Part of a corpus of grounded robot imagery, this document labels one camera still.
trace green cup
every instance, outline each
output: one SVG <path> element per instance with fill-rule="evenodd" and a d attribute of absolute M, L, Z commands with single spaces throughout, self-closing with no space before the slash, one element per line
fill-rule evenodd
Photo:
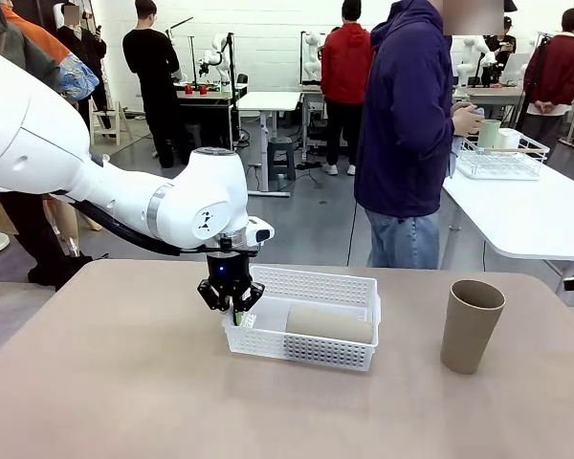
<path fill-rule="evenodd" d="M 478 148 L 493 148 L 499 136 L 499 120 L 483 120 L 480 122 L 480 132 L 478 133 Z"/>

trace stool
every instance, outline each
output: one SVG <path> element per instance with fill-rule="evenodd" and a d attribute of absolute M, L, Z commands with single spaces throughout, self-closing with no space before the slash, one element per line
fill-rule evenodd
<path fill-rule="evenodd" d="M 285 160 L 275 161 L 278 153 L 285 153 Z M 268 180 L 276 180 L 277 174 L 286 174 L 289 180 L 296 179 L 294 143 L 289 137 L 278 137 L 268 142 Z"/>
<path fill-rule="evenodd" d="M 121 108 L 121 105 L 117 101 L 113 101 L 115 108 L 112 110 L 105 110 L 100 111 L 96 109 L 96 104 L 89 100 L 90 110 L 89 110 L 89 135 L 91 137 L 92 145 L 96 144 L 96 135 L 109 135 L 114 134 L 115 140 L 117 141 L 117 145 L 121 145 L 121 123 L 125 126 L 125 131 L 129 136 L 130 140 L 134 140 L 132 136 L 132 131 L 130 130 L 130 125 L 127 122 L 127 118 L 125 117 L 125 113 Z M 104 128 L 97 128 L 96 127 L 96 117 L 108 117 L 111 120 L 111 128 L 104 129 Z"/>

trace red jacket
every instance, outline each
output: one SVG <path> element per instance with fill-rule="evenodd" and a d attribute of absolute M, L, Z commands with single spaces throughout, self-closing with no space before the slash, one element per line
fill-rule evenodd
<path fill-rule="evenodd" d="M 370 33 L 359 24 L 344 24 L 330 33 L 321 59 L 321 90 L 325 97 L 339 103 L 364 103 L 372 57 Z"/>
<path fill-rule="evenodd" d="M 525 89 L 536 70 L 540 48 L 534 53 L 525 72 Z M 557 35 L 546 45 L 538 84 L 531 102 L 552 102 L 570 105 L 574 100 L 574 35 Z"/>

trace black pants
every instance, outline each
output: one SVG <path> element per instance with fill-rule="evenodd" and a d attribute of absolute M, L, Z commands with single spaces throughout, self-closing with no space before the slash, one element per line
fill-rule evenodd
<path fill-rule="evenodd" d="M 55 287 L 61 288 L 75 275 L 75 269 L 47 221 L 42 196 L 0 192 L 0 203 L 19 232 L 15 238 L 21 247 L 36 260 L 38 269 L 53 280 Z"/>
<path fill-rule="evenodd" d="M 327 163 L 338 162 L 341 148 L 341 134 L 348 144 L 348 161 L 356 164 L 357 147 L 362 126 L 362 104 L 348 104 L 327 101 Z"/>
<path fill-rule="evenodd" d="M 160 164 L 166 168 L 174 166 L 175 154 L 182 164 L 187 165 L 192 148 L 179 107 L 171 105 L 172 103 L 169 102 L 163 108 L 145 108 L 144 111 Z"/>
<path fill-rule="evenodd" d="M 106 90 L 104 89 L 104 82 L 99 79 L 99 85 L 96 87 L 94 92 L 88 98 L 84 98 L 78 102 L 78 112 L 83 117 L 85 124 L 87 125 L 87 130 L 89 130 L 90 118 L 89 118 L 89 101 L 94 99 L 98 110 L 105 111 L 108 109 L 108 100 L 106 99 Z M 104 124 L 104 129 L 110 129 L 111 120 L 108 117 L 100 117 L 102 124 Z"/>
<path fill-rule="evenodd" d="M 557 146 L 562 120 L 563 117 L 544 117 L 542 115 L 527 114 L 523 121 L 521 132 L 530 139 L 548 146 L 550 149 L 548 155 L 546 155 L 547 161 L 550 160 Z"/>

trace wire basket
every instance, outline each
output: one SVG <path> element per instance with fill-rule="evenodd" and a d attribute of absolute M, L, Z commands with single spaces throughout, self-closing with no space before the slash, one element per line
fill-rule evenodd
<path fill-rule="evenodd" d="M 471 179 L 538 180 L 549 148 L 520 134 L 518 148 L 480 148 L 464 139 L 457 168 Z"/>
<path fill-rule="evenodd" d="M 240 326 L 234 325 L 232 315 L 225 316 L 223 327 L 232 352 L 356 371 L 369 369 L 381 322 L 376 279 L 261 266 L 251 267 L 251 275 L 266 290 L 242 317 Z M 285 333 L 291 307 L 302 303 L 325 313 L 372 323 L 372 343 Z"/>

